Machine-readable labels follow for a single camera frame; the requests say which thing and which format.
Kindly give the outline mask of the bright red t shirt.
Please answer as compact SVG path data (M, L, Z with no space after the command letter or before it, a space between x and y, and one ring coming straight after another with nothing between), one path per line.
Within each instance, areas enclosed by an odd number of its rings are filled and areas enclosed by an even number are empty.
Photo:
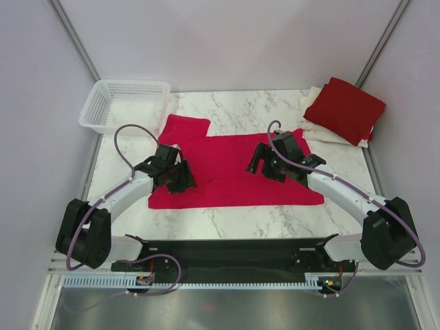
M298 182L284 183L246 172L266 133L209 136L208 119L170 114L159 142L178 145L188 160L196 188L171 194L157 189L148 206L156 210L241 206L318 206L324 197Z

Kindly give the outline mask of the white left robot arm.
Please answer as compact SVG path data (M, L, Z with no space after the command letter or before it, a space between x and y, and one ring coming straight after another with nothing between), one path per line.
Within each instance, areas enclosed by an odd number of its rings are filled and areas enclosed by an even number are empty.
M135 270L145 270L151 262L150 252L142 248L140 239L129 243L125 236L113 236L112 223L135 202L163 186L170 194L196 186L188 160L173 146L160 144L154 155L130 169L130 175L109 192L67 204L55 244L56 251L66 256L67 269L96 269L121 243L121 255L127 263Z

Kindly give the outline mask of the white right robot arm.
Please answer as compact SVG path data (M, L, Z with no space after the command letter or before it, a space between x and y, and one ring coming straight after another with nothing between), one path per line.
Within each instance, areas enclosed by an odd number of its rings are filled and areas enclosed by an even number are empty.
M360 234L334 234L319 243L321 249L314 259L320 269L332 270L340 261L349 260L366 260L379 270L394 264L407 266L402 259L415 248L420 259L411 266L424 264L426 253L403 199L368 193L343 179L321 157L305 155L291 133L277 131L268 141L256 145L247 172L260 171L265 178L277 182L291 179L330 199L362 226Z

